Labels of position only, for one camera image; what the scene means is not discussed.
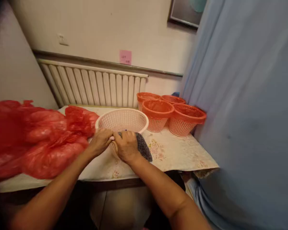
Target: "plastic basket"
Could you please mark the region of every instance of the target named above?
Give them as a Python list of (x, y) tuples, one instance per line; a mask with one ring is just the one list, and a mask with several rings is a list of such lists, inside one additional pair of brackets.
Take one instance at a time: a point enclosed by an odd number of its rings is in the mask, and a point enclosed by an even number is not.
[[(148, 117), (139, 110), (117, 109), (100, 116), (95, 124), (96, 130), (99, 128), (111, 129), (114, 132), (130, 130), (136, 133), (143, 133), (148, 127)], [(113, 155), (117, 156), (117, 146), (115, 141), (110, 144)]]
[(160, 99), (161, 98), (161, 96), (158, 94), (147, 93), (147, 92), (137, 93), (137, 97), (138, 97), (138, 108), (140, 111), (142, 111), (143, 101), (149, 100), (149, 99)]
[(173, 105), (164, 100), (145, 100), (143, 102), (143, 113), (149, 119), (148, 131), (160, 132), (173, 112)]
[(197, 107), (180, 103), (173, 106), (169, 130), (176, 136), (187, 136), (197, 124), (203, 124), (206, 119), (206, 113)]
[(175, 104), (175, 103), (182, 103), (185, 104), (186, 101), (180, 97), (176, 97), (176, 96), (172, 96), (172, 95), (163, 95), (161, 96), (161, 99), (171, 103), (171, 104)]

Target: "table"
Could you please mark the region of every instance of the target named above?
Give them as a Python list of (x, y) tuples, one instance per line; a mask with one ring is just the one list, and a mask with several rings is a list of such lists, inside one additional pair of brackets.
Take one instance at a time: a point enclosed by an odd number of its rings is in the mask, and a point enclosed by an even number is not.
[[(115, 108), (84, 107), (98, 115), (103, 115)], [(59, 111), (65, 114), (67, 106)], [(195, 171), (198, 177), (205, 177), (218, 169), (218, 164), (207, 151), (189, 134), (186, 137), (173, 135), (168, 125), (159, 133), (145, 130), (142, 133), (153, 157), (152, 164), (162, 171)], [(101, 155), (91, 161), (79, 176), (82, 181), (113, 181), (137, 178), (131, 168), (112, 155), (108, 147)], [(0, 193), (13, 192), (46, 186), (51, 180), (39, 180), (26, 174), (0, 182)]]

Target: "picture frame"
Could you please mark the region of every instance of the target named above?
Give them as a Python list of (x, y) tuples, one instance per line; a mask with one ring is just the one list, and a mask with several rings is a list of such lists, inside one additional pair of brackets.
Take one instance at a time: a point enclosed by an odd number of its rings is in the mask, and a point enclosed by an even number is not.
[(205, 4), (206, 0), (171, 0), (168, 22), (197, 30)]

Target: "sticky note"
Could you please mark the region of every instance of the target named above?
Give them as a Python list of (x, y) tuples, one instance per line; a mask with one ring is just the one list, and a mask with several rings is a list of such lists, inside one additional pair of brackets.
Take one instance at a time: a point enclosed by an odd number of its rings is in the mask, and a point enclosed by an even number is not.
[(121, 64), (131, 65), (131, 51), (120, 50), (119, 51), (119, 62)]

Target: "electrical outlet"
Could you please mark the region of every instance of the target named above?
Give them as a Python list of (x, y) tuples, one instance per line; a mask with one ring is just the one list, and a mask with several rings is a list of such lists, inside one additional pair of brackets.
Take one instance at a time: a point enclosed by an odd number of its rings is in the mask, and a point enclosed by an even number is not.
[(69, 46), (67, 39), (64, 37), (63, 34), (57, 34), (59, 44)]

